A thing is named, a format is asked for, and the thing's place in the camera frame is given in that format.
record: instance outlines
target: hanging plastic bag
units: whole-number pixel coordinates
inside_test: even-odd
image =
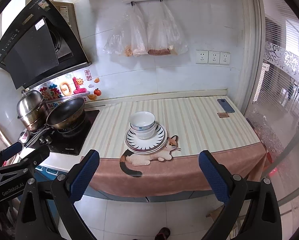
[[[167,34],[164,26],[164,13],[160,6],[147,26],[148,54],[153,56],[170,55]]]
[[[147,54],[147,38],[143,15],[136,3],[133,3],[130,14],[131,51],[135,57]]]
[[[160,4],[164,12],[164,26],[167,34],[169,52],[172,55],[185,53],[188,48],[181,27],[177,25],[171,11],[166,4],[163,1]]]
[[[131,27],[129,12],[124,15],[119,25],[113,30],[113,34],[108,37],[104,46],[104,52],[109,54],[115,53],[130,57],[131,51]]]

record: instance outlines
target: plate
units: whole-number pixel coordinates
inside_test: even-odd
[[[149,154],[162,148],[167,139],[167,131],[166,128],[158,122],[156,122],[155,125],[156,128],[153,136],[145,140],[137,138],[131,129],[128,129],[124,136],[124,142],[127,148],[139,154]]]

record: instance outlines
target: stainless steel pot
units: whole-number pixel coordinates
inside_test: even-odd
[[[36,90],[22,90],[22,95],[17,103],[17,118],[29,131],[36,131],[45,125],[49,114],[44,96]]]

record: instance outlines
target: pan handle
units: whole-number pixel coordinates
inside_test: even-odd
[[[40,132],[38,132],[33,138],[31,138],[27,143],[24,143],[24,148],[27,148],[29,146],[31,146],[32,144],[34,144],[38,138],[47,130],[51,129],[52,127],[49,126],[47,128],[42,129]]]

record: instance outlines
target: sticker label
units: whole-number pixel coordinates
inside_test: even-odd
[[[65,21],[69,23],[69,15],[67,6],[60,6],[60,14],[63,16]]]
[[[217,113],[219,118],[230,117],[228,113]]]
[[[89,70],[85,70],[84,72],[85,72],[86,79],[88,81],[90,81],[91,80],[91,72]]]
[[[45,0],[40,0],[38,2],[38,5],[45,11],[48,11],[50,9],[49,4]]]
[[[35,24],[36,30],[38,31],[44,24],[44,19],[41,19],[38,23]]]
[[[25,21],[22,22],[22,25],[24,25],[25,23],[27,23],[29,21],[30,18],[32,18],[34,15],[31,13],[26,19]]]

